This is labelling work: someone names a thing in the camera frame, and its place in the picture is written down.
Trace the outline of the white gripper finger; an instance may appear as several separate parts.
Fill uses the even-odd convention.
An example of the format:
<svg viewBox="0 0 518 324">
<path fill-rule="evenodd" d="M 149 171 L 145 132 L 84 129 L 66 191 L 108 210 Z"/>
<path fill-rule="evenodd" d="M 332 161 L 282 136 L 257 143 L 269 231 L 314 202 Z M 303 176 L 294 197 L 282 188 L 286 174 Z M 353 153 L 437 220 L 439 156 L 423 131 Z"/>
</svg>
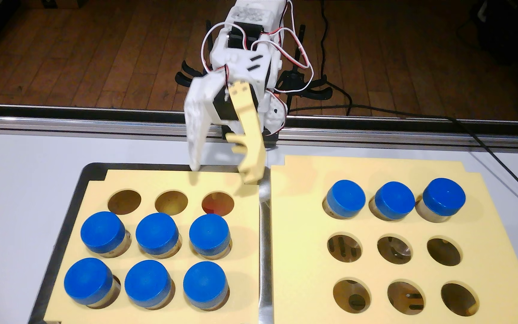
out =
<svg viewBox="0 0 518 324">
<path fill-rule="evenodd" d="M 212 72 L 203 77 L 195 77 L 189 87 L 183 112 L 185 114 L 186 140 L 188 143 L 189 165 L 192 171 L 201 166 L 201 154 L 211 125 L 227 125 L 222 121 L 213 103 L 217 95 L 225 98 L 225 74 Z"/>
</svg>

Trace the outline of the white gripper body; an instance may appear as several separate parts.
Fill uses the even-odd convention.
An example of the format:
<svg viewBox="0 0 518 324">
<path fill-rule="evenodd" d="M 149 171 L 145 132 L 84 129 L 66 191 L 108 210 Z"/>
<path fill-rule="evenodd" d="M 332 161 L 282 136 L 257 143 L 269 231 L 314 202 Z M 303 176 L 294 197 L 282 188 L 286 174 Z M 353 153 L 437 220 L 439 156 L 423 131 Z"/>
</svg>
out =
<svg viewBox="0 0 518 324">
<path fill-rule="evenodd" d="M 214 123 L 237 121 L 233 104 L 229 98 L 227 84 L 242 80 L 252 87 L 252 96 L 257 100 L 260 121 L 281 123 L 283 108 L 268 91 L 272 75 L 272 56 L 267 50 L 248 51 L 241 48 L 229 48 L 226 41 L 216 41 L 211 52 L 212 66 L 228 68 L 228 77 L 224 69 L 210 74 L 210 98 Z"/>
</svg>

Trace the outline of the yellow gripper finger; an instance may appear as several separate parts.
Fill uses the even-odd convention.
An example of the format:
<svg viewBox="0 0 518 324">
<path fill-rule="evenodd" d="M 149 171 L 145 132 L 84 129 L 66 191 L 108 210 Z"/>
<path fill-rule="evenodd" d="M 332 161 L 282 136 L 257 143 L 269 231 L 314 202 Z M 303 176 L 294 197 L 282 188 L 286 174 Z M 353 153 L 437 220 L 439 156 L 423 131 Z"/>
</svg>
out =
<svg viewBox="0 0 518 324">
<path fill-rule="evenodd" d="M 242 125 L 243 134 L 227 133 L 226 140 L 237 144 L 232 147 L 234 153 L 244 155 L 238 171 L 244 184 L 255 185 L 261 179 L 265 170 L 267 154 L 263 142 L 260 122 L 255 110 L 251 86 L 245 81 L 235 81 L 228 86 L 230 99 Z"/>
</svg>

